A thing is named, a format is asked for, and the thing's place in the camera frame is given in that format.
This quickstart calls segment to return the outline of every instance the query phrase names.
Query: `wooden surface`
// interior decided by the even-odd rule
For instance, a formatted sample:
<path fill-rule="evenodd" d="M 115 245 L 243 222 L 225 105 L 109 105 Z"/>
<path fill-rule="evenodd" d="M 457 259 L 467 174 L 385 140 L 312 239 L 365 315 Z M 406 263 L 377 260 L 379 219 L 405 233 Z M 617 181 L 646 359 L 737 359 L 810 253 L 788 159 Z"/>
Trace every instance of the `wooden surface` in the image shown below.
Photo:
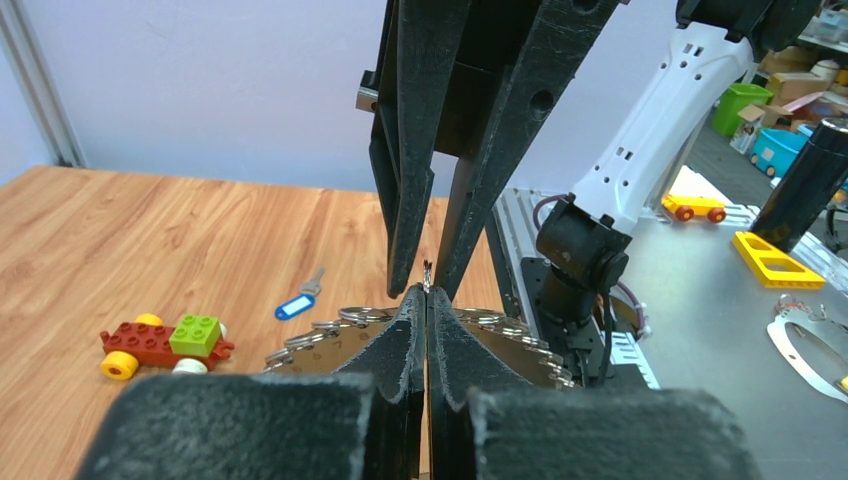
<path fill-rule="evenodd" d="M 436 259 L 446 206 L 430 203 L 412 282 Z M 236 349 L 215 372 L 252 373 L 340 307 L 397 305 L 381 218 L 370 193 L 55 167 L 0 188 L 0 477 L 73 474 L 127 385 L 99 372 L 98 333 L 140 313 L 218 316 Z M 277 321 L 320 266 L 316 306 Z M 485 238 L 454 303 L 501 308 Z M 166 372 L 136 378 L 151 373 Z"/>

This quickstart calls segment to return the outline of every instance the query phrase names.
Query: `cardboard box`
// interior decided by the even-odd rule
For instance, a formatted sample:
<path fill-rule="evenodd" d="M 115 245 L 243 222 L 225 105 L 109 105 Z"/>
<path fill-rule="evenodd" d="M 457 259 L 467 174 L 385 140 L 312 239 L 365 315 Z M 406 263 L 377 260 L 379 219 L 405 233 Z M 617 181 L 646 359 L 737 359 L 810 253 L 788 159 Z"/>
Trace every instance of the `cardboard box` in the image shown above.
<path fill-rule="evenodd" d="M 730 146 L 742 155 L 748 156 L 751 154 L 760 130 L 775 127 L 778 123 L 786 124 L 785 128 L 788 129 L 791 125 L 789 117 L 792 116 L 792 112 L 777 105 L 748 105 L 739 110 L 737 115 L 742 117 L 743 122 L 730 139 Z"/>
<path fill-rule="evenodd" d="M 771 105 L 786 105 L 810 93 L 827 90 L 828 81 L 808 72 L 775 73 L 769 77 L 766 89 L 774 93 Z"/>
<path fill-rule="evenodd" d="M 844 116 L 838 105 L 819 99 L 795 110 L 793 119 L 805 120 L 808 125 L 818 125 L 824 118 Z"/>
<path fill-rule="evenodd" d="M 801 47 L 788 47 L 780 52 L 769 52 L 760 62 L 760 71 L 775 74 L 786 72 L 806 72 L 816 61 L 812 50 Z"/>

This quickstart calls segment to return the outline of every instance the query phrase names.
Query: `blue box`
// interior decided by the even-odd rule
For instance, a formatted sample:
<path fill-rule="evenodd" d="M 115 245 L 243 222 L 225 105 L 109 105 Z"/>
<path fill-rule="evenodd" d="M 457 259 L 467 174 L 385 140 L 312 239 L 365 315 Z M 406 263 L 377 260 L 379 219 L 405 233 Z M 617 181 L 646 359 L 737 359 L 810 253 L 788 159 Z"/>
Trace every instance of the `blue box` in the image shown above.
<path fill-rule="evenodd" d="M 769 178 L 783 177 L 806 142 L 803 134 L 764 128 L 754 144 L 751 163 Z"/>

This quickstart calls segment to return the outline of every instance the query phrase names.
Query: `white wall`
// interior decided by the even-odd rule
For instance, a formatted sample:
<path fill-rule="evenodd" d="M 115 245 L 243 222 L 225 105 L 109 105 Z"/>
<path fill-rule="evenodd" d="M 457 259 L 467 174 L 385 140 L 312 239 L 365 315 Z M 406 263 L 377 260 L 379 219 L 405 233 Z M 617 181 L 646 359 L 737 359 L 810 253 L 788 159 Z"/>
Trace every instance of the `white wall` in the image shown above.
<path fill-rule="evenodd" d="M 621 6 L 513 184 L 567 189 L 636 101 L 674 0 Z M 26 10 L 91 167 L 373 190 L 373 68 L 384 0 L 31 0 Z M 453 160 L 434 160 L 446 195 Z"/>
<path fill-rule="evenodd" d="M 51 162 L 6 52 L 0 48 L 0 185 L 28 168 Z"/>

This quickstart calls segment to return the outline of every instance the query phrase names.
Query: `keychain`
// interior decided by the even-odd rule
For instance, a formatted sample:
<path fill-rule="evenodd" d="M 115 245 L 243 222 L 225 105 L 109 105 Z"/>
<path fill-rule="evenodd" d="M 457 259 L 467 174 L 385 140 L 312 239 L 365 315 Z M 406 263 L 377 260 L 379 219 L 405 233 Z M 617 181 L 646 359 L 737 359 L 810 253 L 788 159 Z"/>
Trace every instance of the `keychain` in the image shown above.
<path fill-rule="evenodd" d="M 274 316 L 278 320 L 291 320 L 312 308 L 315 305 L 315 297 L 321 293 L 322 275 L 324 275 L 324 267 L 319 268 L 311 280 L 300 286 L 300 295 L 277 307 Z"/>

